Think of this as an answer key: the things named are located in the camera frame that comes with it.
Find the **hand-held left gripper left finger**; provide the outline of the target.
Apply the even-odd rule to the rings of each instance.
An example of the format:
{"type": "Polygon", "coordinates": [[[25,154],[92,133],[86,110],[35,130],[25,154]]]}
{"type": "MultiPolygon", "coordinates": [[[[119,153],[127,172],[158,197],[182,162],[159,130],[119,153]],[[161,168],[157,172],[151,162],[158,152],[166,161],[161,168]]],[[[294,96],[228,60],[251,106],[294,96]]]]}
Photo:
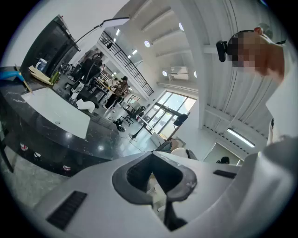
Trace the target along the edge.
{"type": "Polygon", "coordinates": [[[58,238],[164,238],[170,232],[150,205],[134,205],[114,189],[112,175],[116,169],[144,155],[90,166],[55,187],[35,206],[39,221],[45,221],[51,237],[58,238]],[[47,219],[71,195],[86,194],[70,222],[62,230],[47,219]]]}

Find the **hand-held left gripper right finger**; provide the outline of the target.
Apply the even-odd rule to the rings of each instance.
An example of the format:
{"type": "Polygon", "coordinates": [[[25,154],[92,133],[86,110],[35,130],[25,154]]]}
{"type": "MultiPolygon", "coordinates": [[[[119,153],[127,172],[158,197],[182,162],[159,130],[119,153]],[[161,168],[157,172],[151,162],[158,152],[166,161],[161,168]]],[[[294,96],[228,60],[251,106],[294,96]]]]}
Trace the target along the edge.
{"type": "Polygon", "coordinates": [[[241,166],[212,164],[161,153],[191,169],[193,192],[172,204],[185,224],[152,227],[155,238],[253,238],[281,215],[298,184],[298,140],[287,138],[249,155],[241,166]]]}

